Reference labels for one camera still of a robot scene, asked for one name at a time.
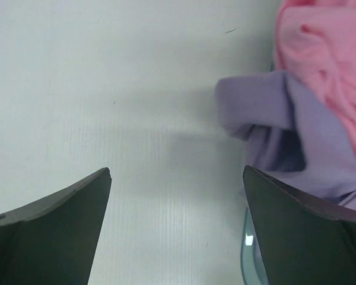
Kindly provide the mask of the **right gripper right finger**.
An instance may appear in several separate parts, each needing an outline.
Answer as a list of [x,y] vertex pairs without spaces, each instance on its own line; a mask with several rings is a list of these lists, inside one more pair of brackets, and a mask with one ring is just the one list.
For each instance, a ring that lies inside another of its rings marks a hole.
[[251,166],[243,182],[269,284],[356,284],[355,210]]

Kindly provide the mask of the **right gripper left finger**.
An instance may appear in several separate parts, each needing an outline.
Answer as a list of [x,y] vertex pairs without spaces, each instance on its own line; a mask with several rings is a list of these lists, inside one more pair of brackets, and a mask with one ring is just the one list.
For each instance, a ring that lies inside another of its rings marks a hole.
[[0,284],[88,284],[111,183],[105,167],[0,214]]

